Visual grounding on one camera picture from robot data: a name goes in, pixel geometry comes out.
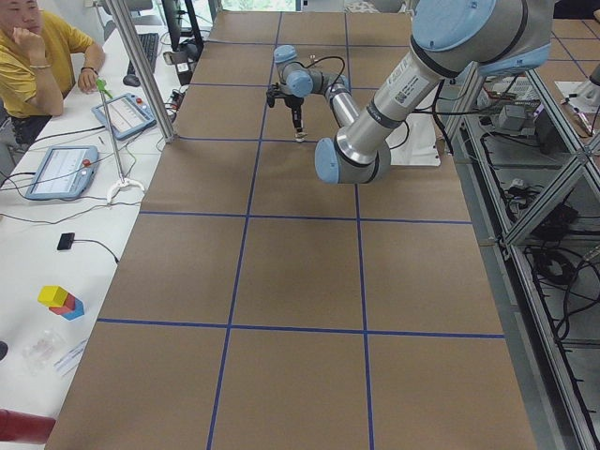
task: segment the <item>bracelet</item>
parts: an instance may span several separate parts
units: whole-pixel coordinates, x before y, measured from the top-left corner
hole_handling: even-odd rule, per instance
[[[80,70],[80,73],[83,72],[84,70],[86,70],[87,68],[89,68],[90,70],[92,70],[96,75],[98,75],[98,73],[96,72],[96,70],[93,67],[82,67],[82,69]]]

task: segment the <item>yellow block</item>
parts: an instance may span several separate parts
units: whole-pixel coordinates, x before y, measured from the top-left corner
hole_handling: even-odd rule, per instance
[[[67,295],[68,292],[60,286],[44,286],[41,288],[37,300],[48,308],[59,308],[65,304]]]

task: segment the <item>yellow shirt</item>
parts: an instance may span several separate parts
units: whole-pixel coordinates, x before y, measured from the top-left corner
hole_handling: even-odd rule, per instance
[[[63,97],[75,85],[72,53],[84,53],[94,40],[48,11],[41,11],[41,36],[46,43],[46,58]],[[27,100],[36,96],[36,75],[29,59],[10,37],[0,30],[0,98],[14,117],[47,115]]]

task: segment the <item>green clip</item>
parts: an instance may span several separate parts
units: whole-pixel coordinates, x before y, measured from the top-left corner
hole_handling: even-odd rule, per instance
[[[99,92],[103,92],[108,98],[113,98],[113,95],[106,89],[106,81],[101,78],[96,79],[96,86]]]

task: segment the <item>blue and white device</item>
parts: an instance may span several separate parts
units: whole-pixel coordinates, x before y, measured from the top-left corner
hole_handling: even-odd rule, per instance
[[[108,100],[106,103],[111,116],[112,133],[119,141],[151,127],[157,122],[150,107],[141,98],[133,94],[123,94]],[[101,104],[95,106],[92,108],[92,113],[94,113],[100,124],[106,127],[104,106]]]
[[[97,162],[98,149],[94,145],[50,147],[25,199],[77,199],[94,178]]]

